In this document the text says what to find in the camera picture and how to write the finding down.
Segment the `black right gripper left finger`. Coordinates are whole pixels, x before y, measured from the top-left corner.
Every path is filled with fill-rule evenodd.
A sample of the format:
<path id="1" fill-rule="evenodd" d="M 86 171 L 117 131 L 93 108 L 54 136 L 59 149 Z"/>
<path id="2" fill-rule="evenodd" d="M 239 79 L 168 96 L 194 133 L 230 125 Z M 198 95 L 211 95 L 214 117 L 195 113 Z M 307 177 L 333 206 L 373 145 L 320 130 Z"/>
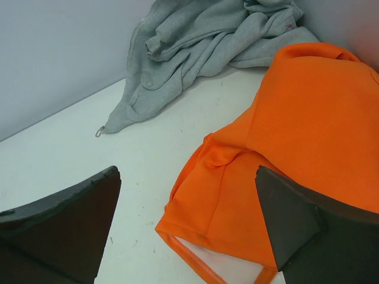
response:
<path id="1" fill-rule="evenodd" d="M 1 212 L 1 283 L 94 283 L 121 189 L 111 166 Z"/>

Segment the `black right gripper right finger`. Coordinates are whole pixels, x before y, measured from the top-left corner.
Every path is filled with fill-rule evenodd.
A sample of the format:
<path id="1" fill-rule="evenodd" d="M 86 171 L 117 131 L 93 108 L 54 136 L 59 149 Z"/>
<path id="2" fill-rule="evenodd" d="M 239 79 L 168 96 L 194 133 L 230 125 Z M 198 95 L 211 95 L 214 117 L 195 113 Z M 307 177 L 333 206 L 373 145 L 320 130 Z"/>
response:
<path id="1" fill-rule="evenodd" d="M 259 167 L 256 189 L 286 283 L 378 283 L 378 214 Z"/>

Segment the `orange zip jacket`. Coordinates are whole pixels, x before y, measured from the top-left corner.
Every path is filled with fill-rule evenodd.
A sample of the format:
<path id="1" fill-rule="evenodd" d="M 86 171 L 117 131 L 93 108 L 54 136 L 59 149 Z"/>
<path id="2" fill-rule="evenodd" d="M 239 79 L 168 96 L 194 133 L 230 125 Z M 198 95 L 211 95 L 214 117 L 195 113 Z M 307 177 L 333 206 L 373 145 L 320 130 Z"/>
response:
<path id="1" fill-rule="evenodd" d="M 256 189 L 261 166 L 378 214 L 378 73 L 331 44 L 284 47 L 252 106 L 205 137 L 156 232 L 207 283 L 286 283 Z"/>

